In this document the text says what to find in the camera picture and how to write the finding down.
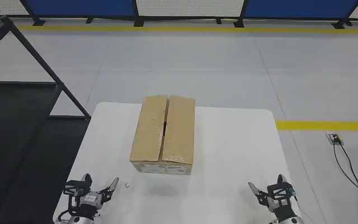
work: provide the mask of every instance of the power outlet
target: power outlet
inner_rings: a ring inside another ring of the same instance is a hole
[[[334,135],[337,135],[338,138],[340,138],[340,140],[341,140],[341,144],[344,145],[343,139],[342,139],[342,137],[341,137],[339,134],[327,132],[327,133],[326,133],[326,136],[327,136],[327,138],[328,138],[329,143],[330,143],[331,145],[334,145],[334,144],[335,144],[335,145],[339,146],[339,143],[338,143],[338,142],[334,142],[334,137],[333,137]]]

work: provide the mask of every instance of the black cable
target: black cable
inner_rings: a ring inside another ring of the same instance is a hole
[[[66,214],[67,212],[68,212],[68,210],[61,212],[61,214],[58,216],[57,220],[58,220],[59,222],[61,222],[61,221],[62,221],[62,220],[61,220],[61,217],[62,217],[64,214]]]
[[[333,151],[335,152],[335,158],[336,158],[337,164],[338,164],[338,166],[341,168],[341,170],[342,170],[342,172],[344,173],[344,175],[349,179],[350,182],[352,182],[352,184],[354,184],[354,186],[356,186],[356,187],[358,188],[358,185],[357,185],[356,183],[354,183],[354,182],[349,178],[349,176],[344,172],[344,170],[342,169],[340,163],[338,162],[337,155],[336,155],[335,143],[333,143]]]
[[[354,173],[354,170],[353,170],[353,167],[352,167],[351,159],[350,159],[349,156],[347,155],[347,152],[346,152],[345,148],[343,147],[343,145],[342,145],[341,143],[339,143],[339,144],[340,144],[340,146],[342,147],[343,152],[345,152],[345,154],[346,154],[346,156],[347,156],[347,158],[348,158],[349,166],[350,166],[350,168],[351,168],[351,171],[352,171],[352,173],[353,173],[354,178],[356,179],[356,181],[357,181],[357,183],[358,183],[357,176],[356,176],[356,174]]]

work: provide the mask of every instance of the robotic arm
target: robotic arm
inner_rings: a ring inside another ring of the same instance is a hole
[[[68,195],[68,209],[62,212],[57,221],[68,224],[93,224],[95,215],[103,204],[111,200],[112,194],[118,185],[119,178],[114,179],[111,185],[98,192],[91,191],[92,178],[85,174],[81,181],[70,180],[66,183],[63,193]],[[69,220],[62,220],[61,216],[69,213]]]
[[[296,192],[286,178],[280,174],[277,184],[267,187],[267,193],[255,187],[251,182],[248,183],[252,192],[256,196],[259,204],[266,206],[268,210],[275,214],[277,220],[273,223],[279,224],[304,224],[292,210],[290,198],[293,196],[296,200]]]

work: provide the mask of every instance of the box flap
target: box flap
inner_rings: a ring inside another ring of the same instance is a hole
[[[167,95],[147,96],[142,103],[130,161],[158,161],[161,151]]]
[[[192,164],[194,159],[195,100],[170,96],[163,161]]]

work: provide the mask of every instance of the yellow tape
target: yellow tape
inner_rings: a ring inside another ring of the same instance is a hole
[[[358,30],[294,29],[294,28],[234,28],[234,27],[132,27],[132,26],[19,26],[20,30],[48,31],[150,31],[150,32],[298,32],[315,34],[358,34]]]
[[[358,122],[276,121],[277,130],[358,130]]]

